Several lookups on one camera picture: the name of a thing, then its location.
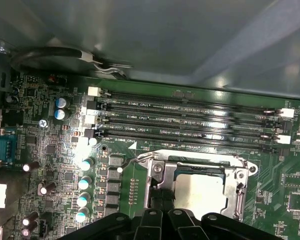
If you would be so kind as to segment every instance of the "white connector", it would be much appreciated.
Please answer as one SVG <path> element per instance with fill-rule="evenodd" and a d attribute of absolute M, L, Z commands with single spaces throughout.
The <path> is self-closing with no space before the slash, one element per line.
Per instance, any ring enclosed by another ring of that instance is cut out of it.
<path fill-rule="evenodd" d="M 291 136 L 288 135 L 277 135 L 278 139 L 276 142 L 278 144 L 290 144 L 291 143 Z"/>
<path fill-rule="evenodd" d="M 278 115 L 283 118 L 293 119 L 295 116 L 295 110 L 292 108 L 282 108 L 279 111 L 280 111 L 280 113 Z"/>
<path fill-rule="evenodd" d="M 96 86 L 88 87 L 88 96 L 100 97 L 101 96 L 101 88 Z"/>

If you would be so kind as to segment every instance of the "black memory slot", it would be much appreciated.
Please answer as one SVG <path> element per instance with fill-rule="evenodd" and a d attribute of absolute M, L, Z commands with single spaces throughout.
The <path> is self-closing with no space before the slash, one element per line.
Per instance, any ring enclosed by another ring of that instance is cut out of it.
<path fill-rule="evenodd" d="M 140 134 L 127 134 L 125 131 L 106 131 L 104 133 L 105 138 L 114 139 L 129 139 L 133 141 L 154 141 L 161 144 L 175 144 L 175 145 L 186 145 L 186 146 L 198 146 L 198 147 L 225 147 L 225 148 L 241 148 L 244 150 L 261 150 L 263 146 L 261 144 L 242 143 L 242 142 L 224 142 L 219 140 L 205 140 L 203 142 L 193 141 L 177 141 L 164 139 L 161 135 L 149 136 Z"/>
<path fill-rule="evenodd" d="M 111 109 L 127 109 L 127 110 L 134 110 L 134 111 L 142 111 L 147 113 L 157 113 L 157 114 L 168 114 L 175 117 L 190 117 L 190 118 L 202 118 L 202 119 L 220 119 L 220 121 L 236 121 L 236 122 L 243 122 L 243 123 L 251 123 L 251 124 L 260 124 L 262 120 L 255 119 L 255 118 L 238 118 L 235 116 L 217 116 L 212 114 L 206 113 L 197 113 L 197 112 L 182 112 L 177 110 L 169 110 L 169 109 L 161 109 L 161 108 L 151 108 L 151 107 L 141 107 L 141 106 L 133 106 L 133 105 L 120 105 L 120 104 L 113 104 L 109 105 L 109 111 Z"/>
<path fill-rule="evenodd" d="M 137 112 L 137 111 L 130 111 L 122 108 L 111 108 L 110 113 L 117 113 L 117 114 L 125 114 L 125 115 L 141 115 L 141 116 L 149 116 L 155 118 L 166 118 L 166 119 L 180 119 L 185 121 L 198 121 L 198 122 L 216 122 L 216 123 L 223 123 L 227 125 L 237 125 L 237 126 L 244 126 L 244 127 L 251 127 L 251 128 L 264 128 L 262 124 L 244 122 L 240 120 L 236 121 L 229 121 L 222 117 L 184 117 L 184 116 L 174 116 L 174 115 L 163 115 L 158 113 L 151 113 L 151 112 Z"/>
<path fill-rule="evenodd" d="M 180 128 L 178 126 L 172 127 L 171 125 L 168 126 L 153 126 L 149 124 L 131 124 L 131 123 L 124 123 L 124 122 L 117 122 L 117 121 L 109 121 L 106 123 L 107 125 L 114 125 L 114 126 L 122 126 L 122 128 L 142 128 L 142 129 L 157 129 L 161 131 L 184 131 L 185 133 L 189 134 L 197 134 L 197 135 L 219 135 L 222 137 L 236 137 L 236 138 L 246 138 L 246 139 L 259 139 L 261 137 L 261 133 L 258 132 L 249 132 L 249 131 L 231 131 L 230 129 L 225 129 L 226 131 L 222 131 L 223 129 L 217 130 L 217 129 L 188 129 L 188 128 Z"/>
<path fill-rule="evenodd" d="M 136 100 L 136 101 L 158 101 L 159 103 L 178 103 L 178 104 L 186 104 L 191 107 L 206 107 L 211 108 L 213 110 L 222 110 L 222 111 L 233 111 L 238 113 L 252 113 L 258 115 L 264 115 L 264 111 L 268 110 L 267 108 L 262 107 L 249 107 L 243 105 L 231 105 L 225 103 L 211 103 L 205 101 L 195 101 L 184 98 L 173 98 L 173 97 L 157 97 L 157 96 L 149 96 L 149 95 L 140 95 L 140 94 L 129 94 L 123 92 L 112 92 L 112 98 L 124 98 L 126 100 Z"/>

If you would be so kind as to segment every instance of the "black chip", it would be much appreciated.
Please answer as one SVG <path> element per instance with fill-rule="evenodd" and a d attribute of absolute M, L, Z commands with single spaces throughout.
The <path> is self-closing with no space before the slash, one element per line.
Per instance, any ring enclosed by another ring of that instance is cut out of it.
<path fill-rule="evenodd" d="M 109 162 L 108 157 L 100 157 L 100 163 L 107 164 Z"/>
<path fill-rule="evenodd" d="M 46 148 L 45 148 L 45 153 L 46 154 L 54 154 L 54 153 L 56 153 L 56 146 L 47 145 Z"/>
<path fill-rule="evenodd" d="M 26 89 L 26 96 L 27 97 L 35 97 L 36 96 L 36 89 L 32 87 L 28 87 Z"/>
<path fill-rule="evenodd" d="M 81 104 L 81 96 L 73 96 L 72 103 L 73 104 Z"/>
<path fill-rule="evenodd" d="M 105 181 L 99 181 L 98 182 L 98 187 L 99 188 L 105 188 L 107 186 L 107 183 Z"/>
<path fill-rule="evenodd" d="M 37 138 L 35 136 L 26 136 L 25 140 L 27 144 L 36 144 Z"/>
<path fill-rule="evenodd" d="M 98 212 L 103 212 L 105 210 L 105 207 L 104 206 L 96 206 L 95 210 Z"/>
<path fill-rule="evenodd" d="M 96 101 L 86 101 L 86 109 L 97 109 L 97 102 Z"/>
<path fill-rule="evenodd" d="M 184 93 L 182 91 L 174 91 L 173 92 L 173 96 L 177 97 L 177 98 L 183 98 L 184 97 Z"/>
<path fill-rule="evenodd" d="M 187 98 L 187 99 L 193 99 L 195 97 L 195 94 L 192 93 L 192 92 L 186 92 L 184 94 L 184 97 Z"/>
<path fill-rule="evenodd" d="M 53 171 L 47 171 L 46 172 L 46 176 L 47 177 L 53 177 L 54 176 L 54 172 Z"/>
<path fill-rule="evenodd" d="M 95 136 L 95 130 L 94 129 L 85 129 L 84 136 L 86 138 L 92 139 Z"/>
<path fill-rule="evenodd" d="M 72 143 L 77 143 L 78 141 L 79 141 L 79 138 L 77 138 L 76 136 L 71 137 L 71 142 Z"/>
<path fill-rule="evenodd" d="M 79 127 L 79 120 L 78 119 L 71 119 L 70 126 L 73 128 Z"/>
<path fill-rule="evenodd" d="M 290 148 L 280 148 L 279 150 L 279 156 L 286 157 L 289 155 Z"/>
<path fill-rule="evenodd" d="M 73 233 L 76 229 L 74 227 L 67 227 L 65 230 L 65 234 Z"/>
<path fill-rule="evenodd" d="M 54 201 L 52 200 L 45 200 L 45 208 L 46 209 L 52 209 L 54 207 Z"/>
<path fill-rule="evenodd" d="M 73 177 L 74 177 L 74 174 L 72 172 L 66 172 L 64 174 L 64 180 L 72 181 Z"/>
<path fill-rule="evenodd" d="M 105 194 L 98 193 L 98 194 L 96 195 L 96 198 L 97 198 L 97 199 L 106 199 L 106 195 L 105 195 Z"/>
<path fill-rule="evenodd" d="M 99 175 L 101 175 L 101 176 L 107 176 L 108 175 L 108 170 L 102 170 L 102 169 L 100 169 L 99 170 Z"/>

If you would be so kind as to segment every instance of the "dimm slot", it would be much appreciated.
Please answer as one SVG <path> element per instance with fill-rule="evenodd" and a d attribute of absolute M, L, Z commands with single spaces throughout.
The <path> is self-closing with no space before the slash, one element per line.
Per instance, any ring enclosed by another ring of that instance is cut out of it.
<path fill-rule="evenodd" d="M 241 112 L 241 113 L 253 113 L 253 114 L 264 114 L 264 110 L 267 110 L 266 108 L 261 107 L 249 107 L 249 106 L 242 106 L 242 105 L 230 105 L 230 104 L 224 104 L 224 103 L 211 103 L 211 102 L 205 102 L 205 101 L 195 101 L 185 98 L 172 98 L 172 97 L 157 97 L 157 96 L 149 96 L 149 95 L 140 95 L 140 94 L 129 94 L 124 92 L 111 92 L 112 98 L 125 98 L 130 101 L 153 101 L 157 100 L 160 103 L 165 102 L 168 103 L 179 103 L 179 104 L 186 104 L 187 106 L 201 106 L 201 107 L 209 107 L 213 108 L 214 110 L 229 110 L 234 112 Z"/>
<path fill-rule="evenodd" d="M 179 141 L 168 141 L 168 140 L 162 140 L 162 139 L 149 139 L 139 136 L 125 136 L 125 135 L 116 135 L 116 134 L 107 134 L 104 136 L 105 138 L 112 138 L 114 140 L 122 139 L 122 140 L 131 140 L 131 141 L 154 141 L 155 143 L 162 144 L 166 147 L 180 147 L 180 148 L 211 148 L 211 147 L 218 147 L 219 149 L 236 149 L 241 151 L 250 151 L 250 150 L 262 150 L 262 146 L 234 146 L 234 145 L 218 145 L 218 144 L 211 144 L 211 143 L 193 143 L 193 142 L 179 142 Z"/>
<path fill-rule="evenodd" d="M 191 137 L 178 137 L 178 136 L 166 136 L 162 134 L 150 134 L 150 133 L 141 133 L 141 132 L 127 132 L 127 131 L 118 131 L 118 130 L 106 130 L 104 133 L 107 135 L 119 135 L 127 137 L 138 137 L 143 139 L 152 139 L 152 140 L 166 140 L 172 142 L 182 142 L 182 143 L 200 143 L 200 144 L 209 144 L 213 146 L 238 146 L 245 148 L 258 148 L 260 144 L 258 143 L 247 143 L 247 142 L 238 142 L 238 141 L 221 141 L 221 140 L 210 140 L 210 139 L 198 139 Z"/>

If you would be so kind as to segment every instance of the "integrated circuit chip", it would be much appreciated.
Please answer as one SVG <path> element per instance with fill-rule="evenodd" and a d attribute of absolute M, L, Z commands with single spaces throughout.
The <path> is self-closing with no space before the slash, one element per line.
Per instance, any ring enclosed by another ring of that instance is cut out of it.
<path fill-rule="evenodd" d="M 72 103 L 73 104 L 81 104 L 82 97 L 81 96 L 73 96 Z"/>
<path fill-rule="evenodd" d="M 121 174 L 116 169 L 109 169 L 107 177 L 108 179 L 120 179 Z"/>
<path fill-rule="evenodd" d="M 56 153 L 56 146 L 54 145 L 47 145 L 45 148 L 45 153 L 46 154 L 54 154 Z"/>
<path fill-rule="evenodd" d="M 52 209 L 54 207 L 54 201 L 52 200 L 45 200 L 45 208 L 46 209 Z"/>
<path fill-rule="evenodd" d="M 74 227 L 67 227 L 65 230 L 65 234 L 73 233 L 76 229 Z"/>
<path fill-rule="evenodd" d="M 107 164 L 109 162 L 109 158 L 108 157 L 100 157 L 100 163 L 103 163 L 103 164 Z"/>
<path fill-rule="evenodd" d="M 289 195 L 288 212 L 300 212 L 300 193 L 291 192 Z"/>
<path fill-rule="evenodd" d="M 110 166 L 120 167 L 123 162 L 124 159 L 121 156 L 110 156 L 110 161 L 109 161 Z"/>
<path fill-rule="evenodd" d="M 107 176 L 107 174 L 108 174 L 108 170 L 102 170 L 102 169 L 99 170 L 99 175 Z"/>
<path fill-rule="evenodd" d="M 96 195 L 96 198 L 97 198 L 97 199 L 106 199 L 106 195 L 105 195 L 105 194 L 102 194 L 102 193 L 98 193 L 98 194 Z"/>
<path fill-rule="evenodd" d="M 96 206 L 95 210 L 98 212 L 103 212 L 105 210 L 105 207 L 104 206 Z"/>
<path fill-rule="evenodd" d="M 64 180 L 72 181 L 73 177 L 74 177 L 74 174 L 72 172 L 66 172 L 64 174 Z"/>
<path fill-rule="evenodd" d="M 35 136 L 26 136 L 25 141 L 27 144 L 36 144 L 37 138 Z"/>
<path fill-rule="evenodd" d="M 72 128 L 79 127 L 79 120 L 78 119 L 71 119 L 71 121 L 70 121 L 70 127 L 72 127 Z"/>
<path fill-rule="evenodd" d="M 27 97 L 35 97 L 37 94 L 37 91 L 36 91 L 36 89 L 35 88 L 32 88 L 32 87 L 28 87 L 27 89 L 26 89 L 26 96 Z"/>
<path fill-rule="evenodd" d="M 79 138 L 78 137 L 76 137 L 76 136 L 72 136 L 71 137 L 71 142 L 72 143 L 77 143 L 79 141 Z"/>
<path fill-rule="evenodd" d="M 98 181 L 97 185 L 99 188 L 105 188 L 107 186 L 107 183 L 105 181 Z"/>

